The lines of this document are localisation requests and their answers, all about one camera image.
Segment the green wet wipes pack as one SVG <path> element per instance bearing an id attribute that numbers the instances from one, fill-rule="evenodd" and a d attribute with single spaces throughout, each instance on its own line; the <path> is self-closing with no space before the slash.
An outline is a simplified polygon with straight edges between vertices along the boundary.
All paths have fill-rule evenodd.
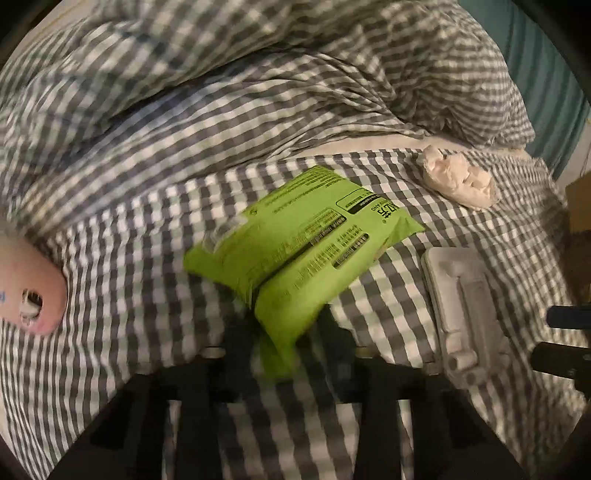
<path id="1" fill-rule="evenodd" d="M 423 229 L 386 196 L 315 166 L 207 233 L 183 267 L 249 308 L 264 331 L 263 370 L 284 379 L 322 307 Z"/>

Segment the gingham bed sheet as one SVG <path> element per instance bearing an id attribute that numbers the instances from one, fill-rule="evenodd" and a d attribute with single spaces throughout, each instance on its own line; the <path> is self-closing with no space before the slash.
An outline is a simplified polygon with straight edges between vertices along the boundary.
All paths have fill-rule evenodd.
<path id="1" fill-rule="evenodd" d="M 114 391 L 136 372 L 190 360 L 242 314 L 232 295 L 188 275 L 184 253 L 209 230 L 311 166 L 322 165 L 391 198 L 424 230 L 389 249 L 332 301 L 363 346 L 414 367 L 435 357 L 436 332 L 420 265 L 435 246 L 471 247 L 483 258 L 512 360 L 471 389 L 481 416 L 531 475 L 570 434 L 584 398 L 564 379 L 530 368 L 541 341 L 581 345 L 550 329 L 546 311 L 570 302 L 561 268 L 566 209 L 540 160 L 482 151 L 500 199 L 474 212 L 424 186 L 412 149 L 326 155 L 238 166 L 150 193 L 45 239 L 70 293 L 52 335 L 1 328 L 1 390 L 15 457 L 35 479 L 60 457 Z"/>

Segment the brown cardboard box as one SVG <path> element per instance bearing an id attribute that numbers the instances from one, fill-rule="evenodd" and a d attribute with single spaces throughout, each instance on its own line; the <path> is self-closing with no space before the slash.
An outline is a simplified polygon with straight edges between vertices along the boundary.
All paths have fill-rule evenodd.
<path id="1" fill-rule="evenodd" d="M 569 211 L 569 240 L 566 266 L 577 301 L 590 304 L 591 261 L 591 173 L 566 187 Z"/>

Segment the crumpled white tissue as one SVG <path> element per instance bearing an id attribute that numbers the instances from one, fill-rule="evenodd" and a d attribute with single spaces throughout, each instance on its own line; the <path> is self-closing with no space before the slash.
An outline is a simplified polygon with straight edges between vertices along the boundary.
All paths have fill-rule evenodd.
<path id="1" fill-rule="evenodd" d="M 421 153 L 419 164 L 425 184 L 461 206 L 486 210 L 499 200 L 493 176 L 471 164 L 463 153 L 443 154 L 434 146 L 428 146 Z"/>

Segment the gingham duvet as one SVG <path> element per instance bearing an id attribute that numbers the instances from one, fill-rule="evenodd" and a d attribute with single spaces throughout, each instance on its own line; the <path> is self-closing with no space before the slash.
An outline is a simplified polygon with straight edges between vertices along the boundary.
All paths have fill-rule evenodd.
<path id="1" fill-rule="evenodd" d="M 455 1 L 100 1 L 1 72 L 1 205 L 47 238 L 152 191 L 346 137 L 535 136 Z"/>

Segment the teal curtain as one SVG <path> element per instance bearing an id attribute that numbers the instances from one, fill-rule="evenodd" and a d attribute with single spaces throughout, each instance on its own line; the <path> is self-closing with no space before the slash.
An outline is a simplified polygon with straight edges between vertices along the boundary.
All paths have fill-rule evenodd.
<path id="1" fill-rule="evenodd" d="M 499 46 L 521 92 L 535 140 L 526 151 L 554 178 L 566 169 L 583 134 L 590 105 L 567 61 L 543 29 L 513 1 L 462 1 Z"/>

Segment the white plastic tray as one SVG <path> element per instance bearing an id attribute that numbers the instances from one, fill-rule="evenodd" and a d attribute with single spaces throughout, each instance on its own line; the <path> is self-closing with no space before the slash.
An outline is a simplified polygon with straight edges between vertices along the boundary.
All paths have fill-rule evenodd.
<path id="1" fill-rule="evenodd" d="M 486 383 L 510 365 L 512 354 L 483 259 L 472 248 L 431 247 L 421 263 L 446 375 L 458 388 Z"/>

